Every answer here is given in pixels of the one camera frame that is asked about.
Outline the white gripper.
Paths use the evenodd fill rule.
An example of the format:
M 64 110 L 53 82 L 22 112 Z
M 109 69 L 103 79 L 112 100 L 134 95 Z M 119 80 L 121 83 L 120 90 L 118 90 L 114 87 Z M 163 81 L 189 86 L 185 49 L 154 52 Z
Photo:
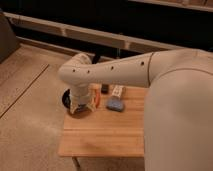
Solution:
M 93 109 L 93 92 L 89 84 L 70 86 L 70 113 L 75 114 L 83 109 Z

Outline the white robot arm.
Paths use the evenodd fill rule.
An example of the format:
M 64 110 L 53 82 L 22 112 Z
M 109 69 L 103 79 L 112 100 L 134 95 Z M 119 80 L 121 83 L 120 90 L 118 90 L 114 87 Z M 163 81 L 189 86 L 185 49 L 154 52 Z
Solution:
M 145 171 L 213 171 L 213 53 L 158 51 L 93 64 L 77 54 L 59 69 L 71 106 L 90 106 L 89 85 L 146 87 Z

